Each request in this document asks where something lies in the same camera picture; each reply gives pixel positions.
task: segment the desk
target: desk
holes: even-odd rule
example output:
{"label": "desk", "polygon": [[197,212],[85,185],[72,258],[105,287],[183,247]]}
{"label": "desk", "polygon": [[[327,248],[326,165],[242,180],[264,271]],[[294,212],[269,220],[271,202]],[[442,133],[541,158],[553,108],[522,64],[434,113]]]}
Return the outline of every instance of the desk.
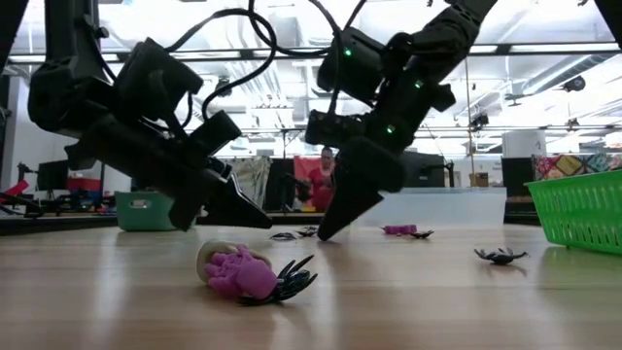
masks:
{"label": "desk", "polygon": [[[540,228],[446,230],[428,241],[377,229],[275,242],[286,227],[118,228],[0,237],[0,339],[14,349],[619,349],[622,258],[551,247]],[[244,308],[201,285],[210,238],[283,266],[309,254],[317,282],[285,307]],[[473,248],[530,258],[494,267]]]}

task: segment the rubber spider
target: rubber spider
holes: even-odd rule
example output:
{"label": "rubber spider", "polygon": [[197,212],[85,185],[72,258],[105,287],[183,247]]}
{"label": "rubber spider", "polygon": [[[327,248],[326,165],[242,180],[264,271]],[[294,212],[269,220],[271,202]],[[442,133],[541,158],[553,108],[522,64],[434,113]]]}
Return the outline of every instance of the rubber spider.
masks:
{"label": "rubber spider", "polygon": [[433,234],[434,231],[425,231],[425,232],[414,232],[414,233],[410,233],[410,235],[413,238],[417,238],[417,239],[426,239],[428,237],[430,237],[431,234]]}
{"label": "rubber spider", "polygon": [[318,233],[318,228],[317,227],[303,227],[301,229],[297,229],[295,232],[303,237],[312,237],[316,233]]}
{"label": "rubber spider", "polygon": [[276,241],[291,241],[296,240],[295,236],[289,232],[280,232],[270,236],[270,239]]}
{"label": "rubber spider", "polygon": [[301,269],[309,263],[311,259],[313,259],[313,256],[304,259],[296,265],[294,265],[295,261],[288,263],[277,276],[277,285],[269,297],[261,300],[253,297],[241,297],[239,299],[240,303],[247,306],[260,306],[269,303],[280,303],[281,301],[295,297],[298,293],[309,287],[318,277],[317,273],[311,275],[311,272],[308,270]]}
{"label": "rubber spider", "polygon": [[492,252],[492,253],[486,254],[486,252],[484,252],[483,249],[480,249],[480,250],[473,249],[473,251],[475,251],[475,254],[477,254],[479,258],[486,260],[486,261],[490,261],[496,265],[507,265],[517,259],[521,259],[529,255],[527,254],[527,252],[523,252],[519,255],[514,255],[514,252],[512,252],[512,250],[509,248],[505,248],[505,250],[499,248],[499,252],[501,253]]}

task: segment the plastic container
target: plastic container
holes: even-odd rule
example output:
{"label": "plastic container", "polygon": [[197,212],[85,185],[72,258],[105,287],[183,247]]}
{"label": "plastic container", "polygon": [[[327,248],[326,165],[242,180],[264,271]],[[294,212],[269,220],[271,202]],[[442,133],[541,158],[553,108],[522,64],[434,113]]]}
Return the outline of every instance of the plastic container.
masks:
{"label": "plastic container", "polygon": [[173,199],[158,192],[115,192],[117,220],[125,231],[163,231],[176,228],[168,219]]}
{"label": "plastic container", "polygon": [[549,242],[622,255],[622,171],[526,185]]}
{"label": "plastic container", "polygon": [[420,230],[502,229],[505,188],[415,188],[385,199],[353,222],[358,228],[416,225]]}

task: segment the black cable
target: black cable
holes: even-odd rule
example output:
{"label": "black cable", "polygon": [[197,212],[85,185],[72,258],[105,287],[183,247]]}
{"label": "black cable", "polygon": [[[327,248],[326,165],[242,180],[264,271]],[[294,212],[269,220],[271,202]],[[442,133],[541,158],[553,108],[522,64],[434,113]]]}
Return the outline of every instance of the black cable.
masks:
{"label": "black cable", "polygon": [[[253,13],[255,12],[255,1],[256,0],[249,0],[249,11],[251,11]],[[365,4],[365,2],[367,2],[367,0],[360,0],[359,1],[357,6],[355,7],[354,11],[352,12],[350,17],[348,18],[348,21],[346,22],[346,25],[344,26],[344,29],[348,28],[348,27],[350,27],[352,25],[352,22],[354,21],[354,19],[357,17],[359,12],[363,8],[363,5]],[[263,43],[266,44],[269,47],[271,45],[270,44],[270,40],[263,34],[261,29],[257,26],[257,23],[254,20],[252,20],[252,19],[251,19],[251,26],[253,26],[253,30],[255,30],[255,34],[259,37],[259,39],[262,40]],[[285,49],[285,48],[280,47],[280,46],[276,46],[275,49],[276,49],[276,51],[278,53],[282,53],[282,54],[286,54],[286,55],[294,56],[294,57],[317,56],[317,55],[321,55],[321,54],[327,54],[328,51],[330,50],[330,48],[323,48],[323,49],[315,50],[315,51],[312,51],[312,52],[298,52],[298,51],[295,51],[295,50]]]}
{"label": "black cable", "polygon": [[352,25],[352,22],[359,15],[359,12],[363,9],[363,5],[366,2],[367,2],[367,0],[359,0],[359,3],[357,4],[357,6],[352,11],[352,14],[350,15],[350,18],[348,18],[348,21],[346,22],[346,25],[343,27],[344,29],[345,28],[349,28]]}
{"label": "black cable", "polygon": [[265,29],[268,32],[268,35],[270,36],[270,41],[274,45],[272,45],[270,48],[270,55],[268,56],[268,58],[255,71],[253,71],[251,74],[244,76],[232,83],[229,83],[225,86],[215,89],[214,92],[212,92],[209,96],[207,96],[207,98],[205,98],[205,100],[203,100],[203,105],[201,106],[201,114],[203,116],[204,121],[208,119],[207,107],[216,97],[223,94],[223,92],[227,90],[233,89],[237,86],[250,82],[252,79],[256,78],[261,73],[263,73],[266,69],[268,69],[268,67],[270,67],[270,64],[272,64],[272,62],[274,61],[274,57],[276,57],[276,49],[274,48],[274,46],[276,46],[276,32],[274,31],[274,28],[272,28],[272,25],[270,24],[270,22],[267,21],[267,19],[265,19],[264,17],[256,13],[249,12],[248,10],[245,10],[245,9],[226,9],[226,10],[220,10],[220,11],[215,12],[213,15],[209,16],[208,18],[204,19],[203,21],[201,21],[200,23],[192,27],[188,32],[186,32],[186,34],[182,36],[182,38],[180,38],[180,40],[178,40],[175,44],[173,44],[171,47],[167,48],[166,50],[168,52],[173,52],[173,51],[178,50],[190,37],[192,37],[192,35],[196,34],[196,32],[198,32],[209,21],[211,21],[212,19],[224,18],[228,16],[244,16],[244,17],[248,17],[248,18],[258,21],[261,25],[263,25],[263,27],[265,27]]}
{"label": "black cable", "polygon": [[182,128],[186,128],[186,126],[188,126],[190,124],[190,121],[192,120],[192,105],[193,105],[193,100],[192,100],[192,94],[188,92],[188,114],[186,115],[186,120],[182,123]]}
{"label": "black cable", "polygon": [[245,9],[224,9],[224,10],[216,11],[208,18],[195,24],[186,33],[184,33],[184,35],[182,35],[182,37],[179,38],[173,45],[171,45],[168,48],[165,48],[165,50],[168,53],[173,53],[179,50],[192,36],[194,36],[194,34],[196,34],[199,30],[201,30],[201,28],[203,28],[205,24],[209,23],[213,19],[225,18],[225,17],[230,17],[230,16],[244,16],[244,17],[252,18],[260,22],[263,26],[268,26],[272,28],[270,23],[264,17],[261,17],[260,15],[254,12],[250,12]]}
{"label": "black cable", "polygon": [[[255,0],[249,0],[249,11],[254,14],[256,13],[255,12]],[[272,44],[272,41],[263,34],[263,32],[261,31],[261,28],[259,28],[259,26],[257,25],[257,22],[252,18],[251,18],[251,26],[253,26],[253,30],[255,30],[255,34],[257,34],[257,36],[263,41],[263,43],[266,44],[268,47],[270,47],[270,49],[275,49],[278,53],[282,53],[282,54],[286,54],[286,55],[294,56],[294,57],[310,57],[310,56],[317,56],[319,54],[327,54],[328,51],[330,50],[330,48],[323,48],[323,49],[315,50],[312,52],[297,52],[294,50],[285,49],[278,45]]]}
{"label": "black cable", "polygon": [[93,55],[95,56],[97,63],[99,63],[104,72],[106,72],[110,80],[115,82],[117,80],[117,75],[115,75],[115,72],[113,72],[112,68],[108,65],[108,62],[106,62],[106,59],[104,59],[104,55],[101,53],[101,50],[99,50],[97,38],[95,38],[94,34],[90,35],[88,44],[90,45],[90,49],[93,51]]}
{"label": "black cable", "polygon": [[149,80],[151,86],[154,87],[161,99],[161,104],[163,106],[164,113],[166,114],[165,118],[162,118],[166,125],[168,125],[168,129],[175,135],[175,137],[179,139],[188,138],[184,127],[179,123],[177,116],[175,115],[175,111],[171,111],[172,106],[168,99],[168,94],[166,93],[166,87],[164,86],[164,71],[157,70],[149,75]]}

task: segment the green plastic basket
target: green plastic basket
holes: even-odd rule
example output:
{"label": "green plastic basket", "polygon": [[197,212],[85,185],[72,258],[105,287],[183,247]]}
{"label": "green plastic basket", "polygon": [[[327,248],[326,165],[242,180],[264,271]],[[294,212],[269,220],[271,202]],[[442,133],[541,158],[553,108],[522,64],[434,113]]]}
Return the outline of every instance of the green plastic basket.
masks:
{"label": "green plastic basket", "polygon": [[125,231],[163,231],[176,228],[168,219],[173,199],[158,192],[115,192],[117,221]]}
{"label": "green plastic basket", "polygon": [[526,185],[549,242],[622,255],[622,171]]}

